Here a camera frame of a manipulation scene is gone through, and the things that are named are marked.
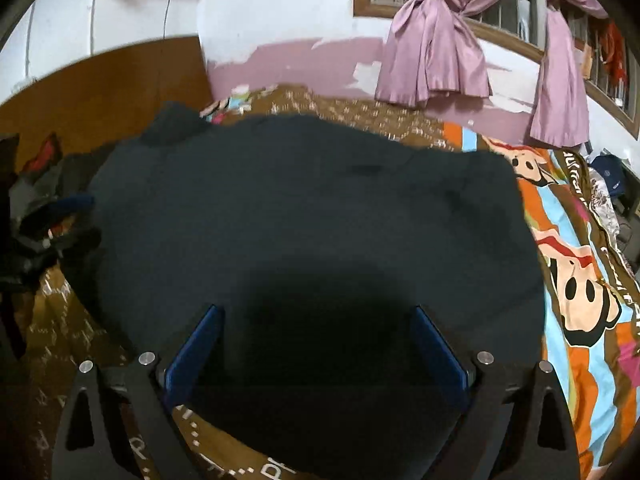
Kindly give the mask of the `colourful cartoon bedspread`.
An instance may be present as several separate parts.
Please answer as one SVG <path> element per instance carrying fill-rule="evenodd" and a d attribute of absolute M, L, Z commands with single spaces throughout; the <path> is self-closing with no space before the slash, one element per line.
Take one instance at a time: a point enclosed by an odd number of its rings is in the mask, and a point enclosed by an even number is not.
<path fill-rule="evenodd" d="M 544 331 L 538 361 L 554 368 L 577 443 L 578 479 L 639 474 L 639 285 L 593 208 L 589 169 L 578 153 L 513 145 L 418 110 L 371 100 L 332 99 L 299 86 L 244 91 L 193 110 L 212 125 L 258 116 L 307 115 L 373 133 L 408 148 L 491 152 L 510 164 L 544 276 Z M 24 353 L 26 384 L 9 405 L 26 441 L 24 477 L 54 479 L 52 456 L 78 366 L 129 364 L 140 353 L 87 307 L 88 261 L 24 257 L 24 237 L 1 244 L 1 287 L 17 292 L 10 315 Z M 141 479 L 161 479 L 134 414 L 120 407 Z M 325 479 L 254 450 L 194 412 L 171 410 L 201 479 Z"/>

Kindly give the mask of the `red hanging tassel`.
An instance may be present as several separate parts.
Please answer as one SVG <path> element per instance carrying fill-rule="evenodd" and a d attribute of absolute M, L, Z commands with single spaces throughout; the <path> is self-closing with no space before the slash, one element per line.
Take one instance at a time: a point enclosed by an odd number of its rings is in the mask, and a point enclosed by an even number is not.
<path fill-rule="evenodd" d="M 599 36 L 602 62 L 608 72 L 612 86 L 626 84 L 626 44 L 622 33 L 614 22 L 609 21 Z"/>

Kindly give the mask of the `left pink curtain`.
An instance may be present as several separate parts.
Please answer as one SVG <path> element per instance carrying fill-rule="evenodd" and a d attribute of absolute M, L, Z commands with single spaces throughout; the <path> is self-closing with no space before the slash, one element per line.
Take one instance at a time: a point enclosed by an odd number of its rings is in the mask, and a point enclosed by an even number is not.
<path fill-rule="evenodd" d="M 386 40 L 375 99 L 424 107 L 435 96 L 491 96 L 484 52 L 465 19 L 499 0 L 407 0 Z"/>

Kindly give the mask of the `black jacket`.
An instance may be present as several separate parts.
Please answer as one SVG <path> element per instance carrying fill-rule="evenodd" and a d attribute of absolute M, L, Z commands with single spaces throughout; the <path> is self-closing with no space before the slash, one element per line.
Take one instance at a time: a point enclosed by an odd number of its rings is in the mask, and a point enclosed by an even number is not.
<path fill-rule="evenodd" d="M 134 350 L 224 310 L 194 412 L 326 479 L 422 477 L 459 409 L 414 322 L 534 365 L 544 276 L 506 159 L 170 104 L 89 186 L 87 307 Z"/>

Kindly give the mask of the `dark blue cap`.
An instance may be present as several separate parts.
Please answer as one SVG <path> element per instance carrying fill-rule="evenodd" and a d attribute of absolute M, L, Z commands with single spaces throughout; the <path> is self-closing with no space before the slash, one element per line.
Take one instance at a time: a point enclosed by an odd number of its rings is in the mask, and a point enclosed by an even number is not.
<path fill-rule="evenodd" d="M 590 167 L 603 178 L 608 194 L 612 198 L 625 194 L 625 174 L 623 164 L 618 157 L 612 154 L 599 155 L 590 162 Z"/>

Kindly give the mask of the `wooden headboard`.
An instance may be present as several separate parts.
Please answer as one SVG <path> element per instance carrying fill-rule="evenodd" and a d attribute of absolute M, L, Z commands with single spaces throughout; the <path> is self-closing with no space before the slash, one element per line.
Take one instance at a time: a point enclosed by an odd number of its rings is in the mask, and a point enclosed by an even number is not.
<path fill-rule="evenodd" d="M 145 129 L 167 102 L 201 110 L 213 101 L 198 37 L 134 44 L 44 77 L 1 105 L 1 134 L 20 136 L 15 166 L 55 133 L 65 155 Z"/>

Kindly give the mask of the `right pink curtain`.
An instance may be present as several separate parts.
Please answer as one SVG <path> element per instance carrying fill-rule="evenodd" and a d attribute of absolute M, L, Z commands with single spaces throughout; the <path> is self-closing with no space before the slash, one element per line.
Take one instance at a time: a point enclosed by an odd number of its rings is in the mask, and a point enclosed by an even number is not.
<path fill-rule="evenodd" d="M 546 48 L 529 135 L 543 144 L 571 148 L 589 140 L 589 114 L 584 77 L 560 1 L 546 0 Z M 594 18 L 608 16 L 598 0 L 564 1 Z"/>

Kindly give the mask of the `pink curtain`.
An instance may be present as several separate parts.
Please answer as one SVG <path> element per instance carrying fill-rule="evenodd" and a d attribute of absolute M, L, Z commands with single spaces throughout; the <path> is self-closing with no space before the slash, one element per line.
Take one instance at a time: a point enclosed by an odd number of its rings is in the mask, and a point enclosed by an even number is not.
<path fill-rule="evenodd" d="M 543 144 L 571 148 L 589 140 L 589 114 L 584 77 L 560 1 L 546 0 L 546 48 L 529 135 Z M 594 18 L 608 16 L 598 0 L 564 1 Z"/>
<path fill-rule="evenodd" d="M 386 40 L 375 99 L 424 107 L 435 96 L 491 96 L 484 52 L 465 19 L 499 0 L 407 0 Z"/>

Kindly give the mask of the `dark clothes pile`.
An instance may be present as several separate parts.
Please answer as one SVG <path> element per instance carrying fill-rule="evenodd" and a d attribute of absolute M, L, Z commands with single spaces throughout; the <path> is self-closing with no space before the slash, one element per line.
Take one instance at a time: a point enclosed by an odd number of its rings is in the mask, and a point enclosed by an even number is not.
<path fill-rule="evenodd" d="M 15 156 L 19 136 L 1 142 L 1 244 L 34 236 L 37 232 L 18 232 L 20 221 L 42 204 L 76 194 L 90 194 L 89 184 L 112 154 L 117 144 L 105 143 L 94 150 L 65 155 L 60 139 L 49 134 L 33 158 L 17 170 Z M 91 228 L 90 212 L 74 214 L 51 231 Z"/>

